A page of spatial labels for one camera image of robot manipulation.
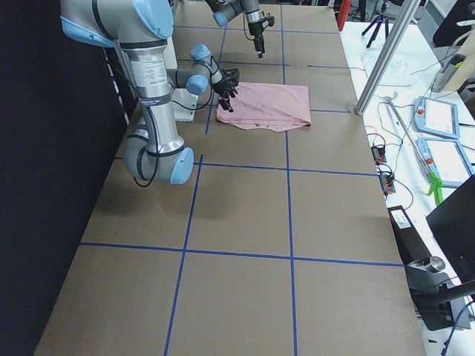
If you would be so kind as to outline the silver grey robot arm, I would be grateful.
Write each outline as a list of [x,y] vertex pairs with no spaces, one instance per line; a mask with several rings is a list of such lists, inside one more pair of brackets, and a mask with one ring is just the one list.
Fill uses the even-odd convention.
[[220,27],[225,27],[231,20],[239,15],[243,15],[243,20],[247,23],[249,36],[245,37],[253,42],[258,58],[262,59],[265,54],[265,41],[263,33],[268,27],[273,27],[275,17],[270,13],[265,14],[259,1],[256,0],[232,0],[217,1],[205,0],[213,13],[215,22]]
[[125,166],[136,180],[185,183],[194,152],[177,132],[172,95],[185,89],[199,96],[211,88],[232,109],[239,72],[224,70],[204,44],[191,50],[190,69],[168,69],[164,51],[174,31],[167,1],[62,1],[62,29],[75,41],[118,47],[127,57],[142,117],[125,144]]

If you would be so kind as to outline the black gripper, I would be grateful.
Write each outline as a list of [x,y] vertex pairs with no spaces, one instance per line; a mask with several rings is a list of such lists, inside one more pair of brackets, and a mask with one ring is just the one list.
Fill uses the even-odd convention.
[[275,17],[270,13],[247,13],[246,20],[248,23],[250,37],[248,40],[253,41],[255,51],[259,59],[263,58],[265,53],[265,41],[263,32],[267,27],[273,27],[275,24]]
[[231,99],[238,94],[236,87],[239,84],[240,72],[237,68],[218,69],[212,77],[212,89],[220,98],[219,106],[230,113],[234,110],[231,106]]

